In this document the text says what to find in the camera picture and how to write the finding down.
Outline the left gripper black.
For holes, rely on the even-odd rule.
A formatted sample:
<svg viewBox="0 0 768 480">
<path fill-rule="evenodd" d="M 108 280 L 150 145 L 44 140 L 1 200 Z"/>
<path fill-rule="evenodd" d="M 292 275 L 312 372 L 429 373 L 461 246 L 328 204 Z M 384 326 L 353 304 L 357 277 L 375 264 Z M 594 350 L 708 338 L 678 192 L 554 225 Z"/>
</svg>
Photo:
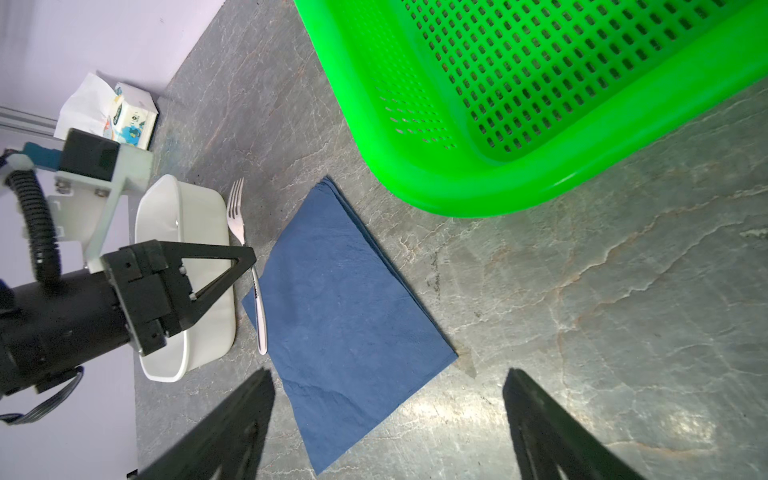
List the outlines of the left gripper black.
<svg viewBox="0 0 768 480">
<path fill-rule="evenodd" d="M 182 272 L 186 260 L 226 269 L 195 290 Z M 142 356 L 191 329 L 256 262 L 250 247 L 151 240 L 101 257 L 126 320 L 130 343 Z"/>
</svg>

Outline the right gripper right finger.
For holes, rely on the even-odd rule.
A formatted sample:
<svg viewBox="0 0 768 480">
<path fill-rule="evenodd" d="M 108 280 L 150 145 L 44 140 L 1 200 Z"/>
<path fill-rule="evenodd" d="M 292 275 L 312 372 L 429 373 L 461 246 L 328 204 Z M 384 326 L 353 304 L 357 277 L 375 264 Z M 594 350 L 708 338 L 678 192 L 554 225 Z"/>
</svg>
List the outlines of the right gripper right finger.
<svg viewBox="0 0 768 480">
<path fill-rule="evenodd" d="M 523 479 L 639 479 L 524 370 L 509 370 L 503 399 Z"/>
</svg>

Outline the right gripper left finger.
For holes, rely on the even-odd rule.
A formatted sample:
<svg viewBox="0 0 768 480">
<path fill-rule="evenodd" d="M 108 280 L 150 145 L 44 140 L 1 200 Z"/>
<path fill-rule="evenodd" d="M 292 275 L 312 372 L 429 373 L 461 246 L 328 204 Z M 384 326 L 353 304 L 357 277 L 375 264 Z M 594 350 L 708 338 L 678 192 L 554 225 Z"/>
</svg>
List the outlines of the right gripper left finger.
<svg viewBox="0 0 768 480">
<path fill-rule="evenodd" d="M 255 479 L 275 397 L 272 372 L 256 371 L 138 477 Z"/>
</svg>

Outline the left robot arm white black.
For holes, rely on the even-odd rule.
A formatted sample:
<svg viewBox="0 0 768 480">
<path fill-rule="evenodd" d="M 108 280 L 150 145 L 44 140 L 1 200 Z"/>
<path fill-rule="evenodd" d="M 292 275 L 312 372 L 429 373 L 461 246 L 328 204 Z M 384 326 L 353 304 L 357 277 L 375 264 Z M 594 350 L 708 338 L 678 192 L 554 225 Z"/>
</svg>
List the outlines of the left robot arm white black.
<svg viewBox="0 0 768 480">
<path fill-rule="evenodd" d="M 129 344 L 152 354 L 193 327 L 254 266 L 249 247 L 150 240 L 53 286 L 1 289 L 1 393 L 45 391 Z"/>
</svg>

